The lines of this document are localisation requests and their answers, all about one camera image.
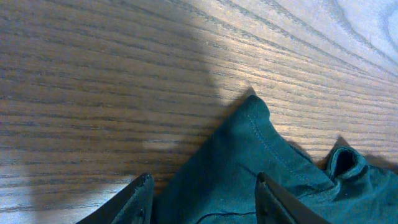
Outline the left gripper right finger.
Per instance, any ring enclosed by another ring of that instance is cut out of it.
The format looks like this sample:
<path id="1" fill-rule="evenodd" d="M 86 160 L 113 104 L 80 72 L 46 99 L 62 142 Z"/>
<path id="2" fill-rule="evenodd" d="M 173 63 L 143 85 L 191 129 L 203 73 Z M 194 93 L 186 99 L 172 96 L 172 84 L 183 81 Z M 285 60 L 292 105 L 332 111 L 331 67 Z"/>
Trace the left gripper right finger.
<path id="1" fill-rule="evenodd" d="M 254 195 L 258 224 L 330 224 L 263 172 Z"/>

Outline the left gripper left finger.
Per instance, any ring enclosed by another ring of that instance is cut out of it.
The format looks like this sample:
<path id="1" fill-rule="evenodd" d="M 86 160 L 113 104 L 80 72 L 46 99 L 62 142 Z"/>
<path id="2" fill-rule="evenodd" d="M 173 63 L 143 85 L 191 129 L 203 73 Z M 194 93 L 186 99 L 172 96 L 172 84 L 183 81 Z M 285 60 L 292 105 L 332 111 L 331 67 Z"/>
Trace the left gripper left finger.
<path id="1" fill-rule="evenodd" d="M 77 224 L 149 224 L 154 180 L 143 173 Z"/>

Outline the black t-shirt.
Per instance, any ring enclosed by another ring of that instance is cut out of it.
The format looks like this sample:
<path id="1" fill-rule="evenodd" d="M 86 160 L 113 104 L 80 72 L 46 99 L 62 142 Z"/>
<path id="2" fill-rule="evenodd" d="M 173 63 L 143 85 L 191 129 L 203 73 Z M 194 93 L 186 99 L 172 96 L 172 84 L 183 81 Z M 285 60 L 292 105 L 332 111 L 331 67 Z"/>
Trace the black t-shirt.
<path id="1" fill-rule="evenodd" d="M 396 223 L 397 175 L 355 149 L 330 152 L 325 169 L 274 129 L 266 104 L 247 100 L 156 196 L 152 223 L 256 223 L 259 173 L 330 223 Z"/>

